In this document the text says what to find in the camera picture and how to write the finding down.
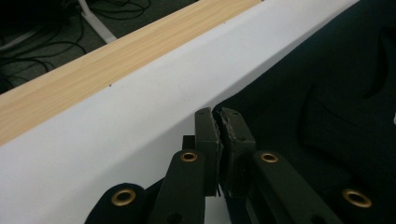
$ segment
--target electrical wire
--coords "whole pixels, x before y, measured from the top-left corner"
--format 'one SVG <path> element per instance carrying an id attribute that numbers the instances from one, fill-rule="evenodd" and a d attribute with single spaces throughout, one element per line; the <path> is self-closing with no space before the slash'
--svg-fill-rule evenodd
<path id="1" fill-rule="evenodd" d="M 2 75 L 2 77 L 4 77 L 5 79 L 9 79 L 9 78 L 18 78 L 18 79 L 22 79 L 22 80 L 25 81 L 25 82 L 28 82 L 28 81 L 29 81 L 29 79 L 27 79 L 26 77 L 5 76 L 5 75 Z"/>
<path id="2" fill-rule="evenodd" d="M 40 43 L 40 44 L 38 44 L 38 45 L 35 45 L 35 46 L 32 47 L 32 48 L 29 48 L 29 49 L 23 50 L 23 51 L 21 51 L 21 52 L 18 52 L 18 53 L 14 54 L 14 55 L 12 55 L 12 56 L 9 56 L 9 57 L 16 58 L 16 57 L 19 57 L 19 56 L 21 56 L 21 55 L 23 55 L 23 54 L 30 53 L 30 52 L 32 52 L 32 51 L 34 51 L 34 50 L 42 49 L 42 48 L 45 47 L 45 45 L 48 44 L 52 39 L 54 39 L 56 36 L 58 36 L 58 34 L 61 32 L 61 30 L 62 30 L 62 27 L 59 27 L 59 28 L 56 30 L 56 32 L 55 32 L 54 35 L 50 36 L 49 38 L 47 38 L 47 39 L 46 39 L 45 41 L 43 41 L 42 43 Z"/>
<path id="3" fill-rule="evenodd" d="M 48 73 L 50 70 L 47 67 L 47 65 L 41 61 L 39 61 L 38 59 L 12 59 L 12 61 L 6 61 L 6 62 L 2 62 L 0 63 L 0 67 L 5 66 L 7 64 L 11 64 L 11 63 L 20 63 L 20 62 L 33 62 L 33 63 L 39 63 L 43 66 L 43 68 L 45 69 L 46 73 Z"/>
<path id="4" fill-rule="evenodd" d="M 127 9 L 127 10 L 104 10 L 104 9 L 101 9 L 101 8 L 91 7 L 91 11 L 93 11 L 93 12 L 95 12 L 95 13 L 103 16 L 103 17 L 109 18 L 111 20 L 117 20 L 117 21 L 126 21 L 126 20 L 131 20 L 131 19 L 138 18 L 141 15 L 143 15 L 143 13 L 145 13 L 145 11 L 149 7 L 151 7 L 151 0 L 148 0 L 148 5 L 146 7 L 143 7 L 143 6 L 141 6 L 141 5 L 137 4 L 137 3 L 130 2 L 130 0 L 127 0 L 127 1 L 125 1 L 123 3 L 110 1 L 110 0 L 105 0 L 105 2 L 107 2 L 109 4 L 113 4 L 113 5 L 119 6 L 119 7 L 124 7 L 124 6 L 129 4 L 129 5 L 132 5 L 132 6 L 135 6 L 135 7 L 139 8 L 139 9 Z M 139 12 L 139 13 L 137 15 L 132 16 L 132 17 L 122 17 L 122 18 L 120 18 L 120 17 L 112 17 L 112 16 L 107 15 L 107 13 L 108 14 L 121 14 L 121 13 L 135 13 L 135 12 Z"/>
<path id="5" fill-rule="evenodd" d="M 33 30 L 18 36 L 17 38 L 13 39 L 12 41 L 6 43 L 5 45 L 2 45 L 0 47 L 0 52 L 3 51 L 8 51 L 10 49 L 13 49 L 15 47 L 17 47 L 18 45 L 20 45 L 21 43 L 23 43 L 24 41 L 26 41 L 27 39 L 29 39 L 30 37 L 32 37 L 33 35 L 37 34 L 41 29 L 43 28 L 43 26 L 37 26 L 35 27 Z"/>

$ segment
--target black cable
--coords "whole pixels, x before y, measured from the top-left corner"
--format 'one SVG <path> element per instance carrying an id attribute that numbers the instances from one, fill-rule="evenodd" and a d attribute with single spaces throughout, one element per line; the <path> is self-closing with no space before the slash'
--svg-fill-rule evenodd
<path id="1" fill-rule="evenodd" d="M 125 2 L 117 2 L 117 1 L 113 1 L 113 0 L 105 0 L 105 2 L 109 3 L 109 4 L 113 4 L 119 7 L 124 7 L 129 3 L 130 0 L 126 0 Z"/>
<path id="2" fill-rule="evenodd" d="M 3 75 L 3 77 L 5 77 L 6 79 L 9 79 L 9 78 L 19 78 L 19 79 L 22 79 L 23 81 L 26 81 L 26 82 L 29 81 L 29 79 L 27 79 L 26 77 L 5 76 L 5 75 Z"/>
<path id="3" fill-rule="evenodd" d="M 46 70 L 46 73 L 48 73 L 48 72 L 50 71 L 49 68 L 46 66 L 45 63 L 43 63 L 43 62 L 41 62 L 41 61 L 39 61 L 39 60 L 37 60 L 37 59 L 18 59 L 18 58 L 16 58 L 16 59 L 12 59 L 12 60 L 5 61 L 5 62 L 0 63 L 0 67 L 5 66 L 5 65 L 7 65 L 7 64 L 11 64 L 11 63 L 20 63 L 20 62 L 34 62 L 34 63 L 39 63 L 39 64 L 41 64 L 41 65 L 44 67 L 44 69 Z"/>
<path id="4" fill-rule="evenodd" d="M 131 19 L 138 18 L 138 17 L 140 17 L 141 15 L 143 15 L 143 13 L 144 13 L 149 7 L 151 7 L 151 1 L 150 1 L 150 0 L 148 0 L 148 5 L 147 5 L 146 7 L 142 7 L 141 5 L 139 5 L 139 4 L 137 4 L 137 3 L 132 3 L 132 2 L 130 2 L 130 0 L 128 0 L 128 1 L 126 1 L 126 2 L 124 2 L 124 3 L 116 3 L 116 2 L 114 2 L 114 1 L 109 1 L 109 0 L 106 0 L 106 2 L 108 2 L 108 3 L 110 3 L 110 4 L 117 5 L 117 6 L 121 6 L 121 7 L 124 7 L 124 6 L 126 6 L 127 4 L 130 4 L 130 5 L 133 5 L 133 6 L 136 6 L 136 7 L 139 7 L 139 8 L 140 8 L 140 9 L 128 9 L 128 10 L 103 10 L 103 9 L 101 9 L 101 8 L 94 8 L 94 7 L 91 8 L 91 11 L 93 11 L 93 12 L 95 12 L 95 13 L 97 13 L 97 14 L 103 16 L 103 17 L 106 17 L 106 18 L 109 18 L 109 19 L 112 19 L 112 20 L 117 20 L 117 21 L 126 21 L 126 20 L 131 20 Z M 139 14 L 137 14 L 137 15 L 135 15 L 135 16 L 132 16 L 132 17 L 127 17 L 127 18 L 116 18 L 116 17 L 108 16 L 108 15 L 106 14 L 106 13 L 110 13 L 110 14 L 120 14 L 120 13 L 131 13 L 131 12 L 139 12 Z"/>
<path id="5" fill-rule="evenodd" d="M 62 30 L 62 27 L 59 27 L 59 28 L 56 30 L 56 32 L 55 32 L 54 35 L 50 36 L 49 38 L 47 38 L 47 39 L 46 39 L 45 41 L 43 41 L 42 43 L 40 43 L 40 44 L 38 44 L 38 45 L 35 45 L 35 46 L 32 47 L 32 48 L 23 50 L 23 51 L 21 51 L 21 52 L 19 52 L 19 53 L 16 53 L 16 54 L 12 55 L 12 56 L 9 56 L 9 57 L 16 58 L 16 57 L 19 57 L 19 56 L 21 56 L 21 55 L 23 55 L 23 54 L 30 53 L 30 52 L 32 52 L 32 51 L 34 51 L 34 50 L 43 48 L 47 43 L 49 43 L 52 39 L 54 39 L 54 38 L 61 32 L 61 30 Z"/>
<path id="6" fill-rule="evenodd" d="M 115 17 L 107 16 L 106 14 L 104 14 L 104 13 L 102 13 L 102 12 L 100 12 L 100 11 L 97 11 L 96 9 L 91 9 L 91 11 L 96 12 L 97 14 L 99 14 L 99 15 L 101 15 L 101 16 L 103 16 L 103 17 L 106 17 L 106 18 L 111 19 L 111 20 L 116 20 L 116 21 L 128 21 L 128 20 L 131 20 L 131 19 L 138 18 L 138 17 L 140 17 L 141 15 L 143 15 L 143 13 L 144 13 L 144 11 L 141 10 L 141 11 L 139 11 L 139 12 L 140 12 L 139 14 L 137 14 L 137 15 L 135 15 L 135 16 L 132 16 L 132 17 L 127 17 L 127 18 L 115 18 Z"/>

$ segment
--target dark gray floor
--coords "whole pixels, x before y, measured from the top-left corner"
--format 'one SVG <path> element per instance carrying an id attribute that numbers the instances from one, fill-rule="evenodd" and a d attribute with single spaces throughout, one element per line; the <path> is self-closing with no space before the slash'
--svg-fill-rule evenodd
<path id="1" fill-rule="evenodd" d="M 129 33 L 143 26 L 146 26 L 162 17 L 165 17 L 166 15 L 169 15 L 179 9 L 182 9 L 183 7 L 194 3 L 195 1 L 151 0 L 150 3 L 149 0 L 130 0 L 129 2 L 138 4 L 142 7 L 149 6 L 149 8 L 147 8 L 144 13 L 141 14 L 139 17 L 129 20 L 113 20 L 101 16 L 98 13 L 95 13 L 96 16 L 117 38 L 128 35 Z M 90 8 L 111 11 L 139 9 L 139 7 L 133 4 L 127 4 L 124 7 L 121 7 L 110 4 L 106 0 L 99 0 L 90 3 Z M 74 59 L 83 55 L 83 51 L 79 47 L 73 46 L 71 44 L 49 44 L 44 48 L 29 51 L 27 53 L 19 55 L 18 57 L 15 57 L 15 55 L 18 55 L 23 51 L 45 43 L 46 40 L 48 40 L 52 36 L 55 37 L 51 39 L 51 41 L 48 43 L 58 41 L 70 41 L 76 43 L 80 39 L 78 41 L 78 44 L 81 45 L 87 52 L 98 49 L 105 44 L 105 42 L 98 36 L 98 34 L 91 28 L 91 26 L 87 22 L 85 22 L 84 19 L 82 19 L 77 12 L 74 12 L 74 7 L 72 7 L 71 11 L 71 13 L 68 13 L 67 22 L 65 24 L 43 26 L 36 35 L 16 46 L 13 50 L 9 50 L 3 53 L 0 52 L 0 57 L 2 57 L 0 61 L 0 75 L 7 79 L 7 83 L 4 83 L 4 80 L 0 80 L 0 82 L 3 82 L 3 84 L 8 86 L 12 85 L 13 87 L 17 87 L 29 80 L 45 74 L 46 66 L 49 70 L 53 70 L 54 68 L 71 62 Z M 138 12 L 106 13 L 106 15 L 115 18 L 130 18 L 138 14 Z M 5 41 L 8 42 L 12 40 L 12 38 L 18 36 L 19 33 L 23 34 L 23 32 L 26 32 L 25 30 L 26 28 L 20 25 L 16 26 L 15 29 L 12 28 L 11 31 L 8 30 L 8 32 L 4 32 L 5 34 L 1 35 L 5 39 Z M 38 63 L 37 61 L 24 61 L 4 64 L 7 62 L 7 60 L 9 60 L 9 58 L 12 58 L 12 60 L 14 61 L 16 58 L 39 60 L 40 62 L 44 63 L 44 65 L 42 63 Z"/>

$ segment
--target wooden board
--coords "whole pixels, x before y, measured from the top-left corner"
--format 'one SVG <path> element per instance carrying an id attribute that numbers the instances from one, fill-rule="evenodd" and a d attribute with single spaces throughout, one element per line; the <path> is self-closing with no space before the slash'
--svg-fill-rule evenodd
<path id="1" fill-rule="evenodd" d="M 0 146 L 259 3 L 201 0 L 0 95 Z"/>

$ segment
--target metal rivet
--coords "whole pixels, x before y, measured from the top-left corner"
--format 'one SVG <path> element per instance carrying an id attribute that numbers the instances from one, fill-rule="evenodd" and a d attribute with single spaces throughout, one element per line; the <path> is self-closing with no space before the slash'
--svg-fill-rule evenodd
<path id="1" fill-rule="evenodd" d="M 116 206 L 125 206 L 134 201 L 136 193 L 132 189 L 121 189 L 113 194 L 111 202 Z"/>
<path id="2" fill-rule="evenodd" d="M 196 161 L 198 159 L 197 154 L 193 153 L 193 152 L 185 152 L 183 154 L 181 154 L 180 158 L 183 161 Z"/>
<path id="3" fill-rule="evenodd" d="M 268 152 L 262 153 L 261 158 L 263 161 L 270 162 L 270 163 L 279 161 L 279 159 L 277 158 L 276 155 L 274 155 L 272 153 L 268 153 Z"/>
<path id="4" fill-rule="evenodd" d="M 367 196 L 355 189 L 344 189 L 343 196 L 349 203 L 358 207 L 369 208 L 373 205 L 372 201 Z"/>

